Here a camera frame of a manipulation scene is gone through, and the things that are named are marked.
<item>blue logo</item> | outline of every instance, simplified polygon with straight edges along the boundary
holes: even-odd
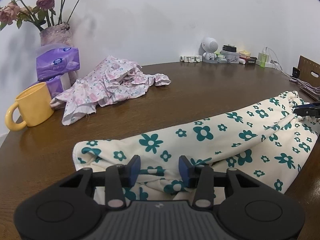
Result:
[[[55,65],[58,65],[58,64],[60,64],[62,61],[63,61],[62,58],[57,58],[53,63],[54,63]]]

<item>green flower print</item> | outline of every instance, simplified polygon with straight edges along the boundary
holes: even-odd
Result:
[[[253,174],[256,175],[257,177],[265,175],[263,171],[255,171]]]
[[[280,129],[280,126],[279,126],[278,124],[275,124],[275,125],[273,125],[273,126],[265,126],[265,125],[264,125],[263,127],[264,127],[265,130],[272,129],[272,130],[275,130],[275,131],[276,131],[277,129],[278,129],[278,130]]]
[[[233,143],[231,147],[237,147],[239,145],[241,145],[242,143]]]
[[[179,137],[187,137],[187,131],[183,131],[182,129],[176,131],[176,134],[178,134]]]
[[[293,165],[294,162],[291,156],[286,155],[285,153],[281,153],[280,155],[281,156],[275,157],[276,160],[279,160],[279,163],[287,163],[289,169],[291,169],[291,167],[293,167],[294,169],[296,168]]]
[[[250,111],[247,111],[247,114],[248,114],[249,116],[254,116],[254,114],[253,114],[252,112],[250,112]]]
[[[184,189],[184,184],[182,181],[174,180],[173,182],[171,182],[171,184],[166,185],[163,191],[165,193],[175,195],[178,192],[186,191],[186,190]]]
[[[90,146],[96,146],[98,145],[98,141],[88,141],[86,144]]]
[[[238,157],[238,164],[242,166],[244,163],[251,163],[252,158],[251,158],[251,153],[252,151],[250,149],[244,151],[245,157],[242,157],[241,154],[237,154],[236,157]]]
[[[274,185],[275,185],[276,191],[281,191],[283,182],[280,181],[279,179],[277,179],[277,181],[274,183]]]
[[[123,195],[124,197],[126,197],[127,199],[129,200],[136,200],[137,199],[137,196],[134,192],[130,191],[130,187],[123,187],[122,188],[122,192],[123,192]]]
[[[211,161],[212,160],[212,158],[208,158],[208,159],[205,159],[205,160],[197,160],[197,161],[195,161],[193,158],[191,158],[190,159],[190,162],[191,162],[191,164],[192,165],[208,165],[208,163],[206,163],[206,162],[208,162],[208,161]]]
[[[101,153],[100,149],[94,149],[94,148],[90,148],[90,147],[84,147],[81,150],[82,154],[86,154],[86,153],[92,153],[94,155],[99,155]]]
[[[83,161],[81,158],[78,157],[78,160],[80,161],[81,164],[86,163],[85,161]]]
[[[259,114],[261,118],[269,116],[264,110],[256,110],[256,113]]]
[[[313,130],[311,129],[311,127],[310,127],[310,126],[307,126],[305,123],[304,123],[302,126],[304,127],[304,129],[305,129],[306,131],[309,130],[309,132],[314,133]]]
[[[98,163],[100,160],[102,160],[102,158],[100,158],[99,156],[96,157],[96,159],[94,160],[95,163]]]
[[[261,159],[263,160],[264,163],[269,162],[269,158],[267,156],[262,155]]]
[[[274,140],[278,140],[279,138],[278,138],[278,136],[274,133],[273,135],[271,135],[271,136],[269,136],[269,140],[271,141],[271,142],[273,142]]]
[[[243,130],[243,132],[239,133],[239,137],[244,141],[249,141],[251,138],[258,136],[255,133],[252,133],[250,130]]]
[[[302,149],[304,149],[306,153],[307,153],[308,151],[310,151],[310,146],[307,145],[307,144],[305,144],[304,142],[303,142],[303,143],[300,143],[300,144],[299,144],[299,147],[302,148]]]
[[[143,192],[142,187],[139,187],[139,196],[140,196],[140,200],[148,200],[148,196],[149,194],[147,192]]]
[[[294,148],[294,147],[292,147],[292,150],[293,150],[295,153],[299,153],[299,152],[300,152],[297,148]]]
[[[213,135],[210,133],[210,127],[209,126],[197,126],[194,127],[193,130],[197,133],[197,140],[199,142],[203,141],[204,139],[212,140]]]
[[[239,116],[236,112],[226,113],[226,115],[228,116],[228,118],[235,119],[236,122],[243,123],[242,116]]]
[[[146,146],[146,152],[149,152],[152,150],[153,153],[156,154],[157,153],[156,147],[159,147],[159,144],[163,143],[163,141],[157,140],[158,134],[154,133],[153,135],[151,135],[151,137],[149,137],[148,135],[143,133],[141,136],[144,139],[140,139],[139,143],[143,146]]]
[[[280,104],[279,104],[279,100],[278,100],[278,99],[275,99],[275,98],[269,98],[269,101],[270,101],[271,103],[274,103],[276,106],[280,106]]]
[[[228,163],[228,167],[232,167],[234,168],[235,163],[237,162],[235,158],[230,157],[226,159],[227,163]]]
[[[167,162],[171,158],[171,154],[169,154],[168,151],[163,151],[160,158]]]
[[[219,131],[226,131],[228,127],[226,127],[224,124],[218,125]]]
[[[148,166],[146,170],[140,170],[139,174],[148,174],[148,175],[155,175],[155,176],[164,176],[164,169],[161,166],[152,167]]]
[[[292,125],[291,125],[291,123],[289,122],[289,123],[287,123],[285,126],[284,126],[284,128],[287,130],[287,129],[291,129],[291,127],[292,127]]]
[[[114,157],[115,159],[118,159],[118,160],[121,161],[121,162],[122,162],[122,160],[127,159],[127,157],[124,155],[124,153],[123,153],[122,151],[113,152],[113,154],[114,154],[113,157]]]
[[[288,113],[287,111],[281,111],[281,113],[282,113],[282,115],[283,115],[284,117],[286,117],[287,115],[289,115],[289,113]]]

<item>mug rim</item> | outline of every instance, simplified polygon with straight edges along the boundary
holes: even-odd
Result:
[[[20,100],[20,99],[23,99],[23,98],[31,95],[31,94],[27,94],[27,95],[25,95],[25,96],[23,96],[23,97],[20,97],[23,93],[28,92],[28,90],[31,90],[32,88],[38,86],[39,88],[38,88],[37,90],[33,91],[33,92],[32,92],[32,94],[33,94],[34,92],[38,91],[40,88],[43,88],[43,87],[46,86],[46,85],[47,85],[46,82],[40,82],[40,83],[35,84],[35,85],[31,86],[31,87],[28,87],[27,89],[23,90],[19,95],[17,95],[16,100]]]

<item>vase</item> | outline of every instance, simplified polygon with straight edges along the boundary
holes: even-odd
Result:
[[[54,43],[62,43],[70,47],[74,47],[72,43],[72,34],[70,26],[66,23],[51,26],[40,32],[41,46]],[[73,85],[77,78],[77,71],[68,72],[70,84]]]

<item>white robot figurine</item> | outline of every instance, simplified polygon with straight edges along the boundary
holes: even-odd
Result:
[[[205,59],[205,62],[216,63],[214,60],[217,55],[215,52],[218,49],[218,43],[214,38],[204,38],[202,41],[202,48],[206,51],[202,56],[202,61]]]

